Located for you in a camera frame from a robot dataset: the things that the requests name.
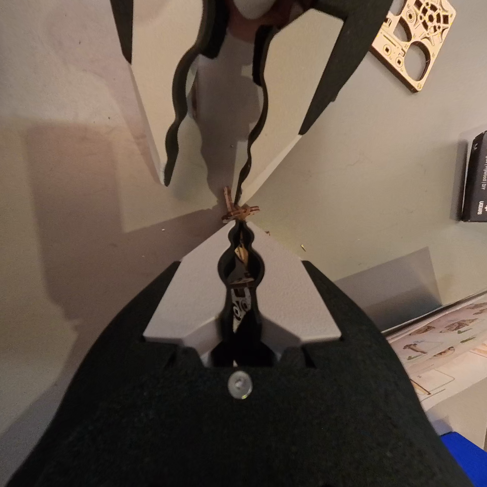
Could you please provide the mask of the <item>illustrated instruction booklet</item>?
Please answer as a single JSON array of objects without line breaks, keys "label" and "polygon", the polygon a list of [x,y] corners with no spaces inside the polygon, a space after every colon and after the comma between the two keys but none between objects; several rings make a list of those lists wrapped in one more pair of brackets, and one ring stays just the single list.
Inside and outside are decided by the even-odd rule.
[{"label": "illustrated instruction booklet", "polygon": [[486,405],[441,412],[486,380],[486,290],[441,306],[382,332],[404,366],[429,421],[439,434],[461,432],[484,447]]}]

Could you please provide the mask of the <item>laser-cut wooden parts sheet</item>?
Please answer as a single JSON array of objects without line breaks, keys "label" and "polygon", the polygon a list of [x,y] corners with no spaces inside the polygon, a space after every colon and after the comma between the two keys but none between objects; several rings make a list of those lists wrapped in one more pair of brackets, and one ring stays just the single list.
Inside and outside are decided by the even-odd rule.
[{"label": "laser-cut wooden parts sheet", "polygon": [[[411,92],[420,92],[445,44],[456,17],[450,1],[397,1],[391,6],[370,52]],[[409,52],[423,55],[424,65],[413,74]]]}]

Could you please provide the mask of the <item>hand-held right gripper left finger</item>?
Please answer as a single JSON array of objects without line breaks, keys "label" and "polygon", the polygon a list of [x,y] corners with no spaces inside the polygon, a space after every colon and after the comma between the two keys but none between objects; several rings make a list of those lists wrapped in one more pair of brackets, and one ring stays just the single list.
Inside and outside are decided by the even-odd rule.
[{"label": "hand-held right gripper left finger", "polygon": [[219,319],[227,298],[218,264],[234,227],[227,223],[182,258],[143,333],[146,341],[193,348],[210,366],[210,353],[221,341]]}]

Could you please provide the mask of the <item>blue plastic bin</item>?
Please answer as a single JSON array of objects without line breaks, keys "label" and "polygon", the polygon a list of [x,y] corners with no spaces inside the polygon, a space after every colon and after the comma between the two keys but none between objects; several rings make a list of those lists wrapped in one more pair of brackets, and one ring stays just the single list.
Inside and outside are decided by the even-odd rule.
[{"label": "blue plastic bin", "polygon": [[486,486],[486,451],[457,432],[448,432],[440,438],[471,483]]}]

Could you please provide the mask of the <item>black cardboard box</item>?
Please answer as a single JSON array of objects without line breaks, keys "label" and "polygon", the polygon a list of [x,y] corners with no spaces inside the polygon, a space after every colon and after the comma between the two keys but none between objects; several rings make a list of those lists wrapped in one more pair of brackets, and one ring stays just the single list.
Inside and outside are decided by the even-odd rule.
[{"label": "black cardboard box", "polygon": [[462,222],[486,222],[486,131],[478,134],[466,167]]}]

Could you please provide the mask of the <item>small wooden model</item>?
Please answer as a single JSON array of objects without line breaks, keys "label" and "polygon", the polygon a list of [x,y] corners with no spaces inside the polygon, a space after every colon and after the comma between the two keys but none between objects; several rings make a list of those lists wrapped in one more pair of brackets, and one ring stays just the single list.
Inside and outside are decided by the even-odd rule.
[{"label": "small wooden model", "polygon": [[[234,203],[231,195],[231,188],[225,186],[223,195],[227,207],[227,213],[222,216],[223,223],[246,222],[248,218],[260,212],[259,206],[249,206],[243,204],[239,206]],[[233,332],[237,332],[243,318],[252,308],[252,298],[250,289],[254,278],[248,271],[249,251],[244,241],[243,231],[240,231],[238,243],[236,244],[234,254],[236,257],[235,269],[230,273],[230,297],[232,300],[233,310]]]}]

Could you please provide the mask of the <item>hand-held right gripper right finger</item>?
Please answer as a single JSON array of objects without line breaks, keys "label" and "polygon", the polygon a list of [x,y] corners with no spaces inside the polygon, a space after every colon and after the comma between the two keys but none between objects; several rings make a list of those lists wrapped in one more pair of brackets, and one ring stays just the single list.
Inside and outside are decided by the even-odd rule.
[{"label": "hand-held right gripper right finger", "polygon": [[304,262],[257,226],[239,223],[249,251],[252,308],[238,328],[238,365],[273,366],[290,348],[341,337]]}]

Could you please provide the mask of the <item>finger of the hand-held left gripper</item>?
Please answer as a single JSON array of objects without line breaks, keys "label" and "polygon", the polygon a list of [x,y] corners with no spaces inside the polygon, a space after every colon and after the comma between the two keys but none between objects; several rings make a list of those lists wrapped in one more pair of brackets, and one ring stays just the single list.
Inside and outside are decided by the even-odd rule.
[{"label": "finger of the hand-held left gripper", "polygon": [[229,21],[226,1],[134,1],[131,71],[145,116],[154,164],[169,186],[178,133],[199,56],[216,58]]},{"label": "finger of the hand-held left gripper", "polygon": [[271,36],[260,70],[263,111],[235,191],[247,202],[301,139],[301,126],[344,21],[310,8]]}]

